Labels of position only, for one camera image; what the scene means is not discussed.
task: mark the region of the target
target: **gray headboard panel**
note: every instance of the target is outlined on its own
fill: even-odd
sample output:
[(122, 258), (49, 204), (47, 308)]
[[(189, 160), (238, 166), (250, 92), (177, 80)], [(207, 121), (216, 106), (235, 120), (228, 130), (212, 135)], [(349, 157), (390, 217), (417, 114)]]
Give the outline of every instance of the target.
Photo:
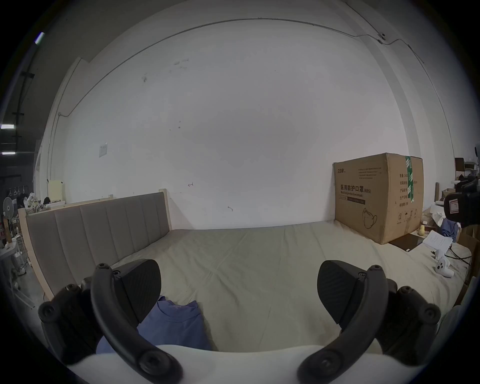
[(91, 276), (99, 263), (112, 265), (169, 231), (165, 190), (79, 204), (26, 216), (41, 273), (56, 294)]

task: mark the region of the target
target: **blue cloth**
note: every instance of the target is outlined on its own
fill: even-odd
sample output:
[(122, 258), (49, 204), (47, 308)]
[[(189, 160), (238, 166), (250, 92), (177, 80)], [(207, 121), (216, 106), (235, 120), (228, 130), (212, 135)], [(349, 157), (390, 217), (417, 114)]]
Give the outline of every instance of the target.
[(448, 220), (445, 218), (442, 221), (442, 225), (440, 226), (440, 234), (445, 237), (451, 237), (453, 242), (456, 242), (456, 235), (458, 233), (458, 225), (455, 221)]
[[(156, 305), (138, 324), (138, 333), (153, 345), (175, 344), (184, 347), (212, 350), (205, 333), (204, 319), (196, 301), (175, 305), (160, 296)], [(103, 336), (97, 353), (115, 352)]]

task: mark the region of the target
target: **small box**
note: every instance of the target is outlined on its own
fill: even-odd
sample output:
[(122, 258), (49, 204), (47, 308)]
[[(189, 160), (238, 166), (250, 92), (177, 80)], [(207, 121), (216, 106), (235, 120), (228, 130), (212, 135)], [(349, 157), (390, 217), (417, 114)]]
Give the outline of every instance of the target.
[(50, 202), (65, 200), (65, 189), (63, 187), (63, 181), (50, 180), (47, 186), (48, 198)]
[(455, 188), (447, 188), (442, 191), (442, 200), (447, 197), (449, 194), (455, 193)]
[(335, 219), (379, 244), (420, 226), (423, 161), (391, 153), (334, 163)]

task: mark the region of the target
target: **light switch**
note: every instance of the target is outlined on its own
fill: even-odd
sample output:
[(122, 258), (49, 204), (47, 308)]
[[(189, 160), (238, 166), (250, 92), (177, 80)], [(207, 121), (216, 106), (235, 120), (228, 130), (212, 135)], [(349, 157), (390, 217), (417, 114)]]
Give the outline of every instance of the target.
[(100, 146), (100, 155), (98, 157), (102, 157), (103, 155), (107, 154), (107, 143)]

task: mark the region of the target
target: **mattress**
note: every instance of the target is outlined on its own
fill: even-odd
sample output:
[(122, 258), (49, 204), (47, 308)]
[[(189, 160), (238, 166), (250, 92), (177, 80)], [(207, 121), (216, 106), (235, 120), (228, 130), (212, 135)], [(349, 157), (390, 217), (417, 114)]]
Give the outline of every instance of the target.
[[(467, 248), (453, 244), (460, 257)], [(379, 245), (337, 221), (270, 228), (170, 231), (116, 265), (146, 258), (160, 267), (162, 295), (176, 304), (197, 300), (214, 350), (257, 352), (302, 345), (325, 346), (340, 331), (317, 293), (325, 260), (359, 268), (383, 267), (398, 287), (409, 285), (427, 301), (450, 310), (467, 265), (453, 260), (455, 275), (435, 273), (431, 249), (405, 252)], [(378, 344), (369, 352), (381, 353)]]

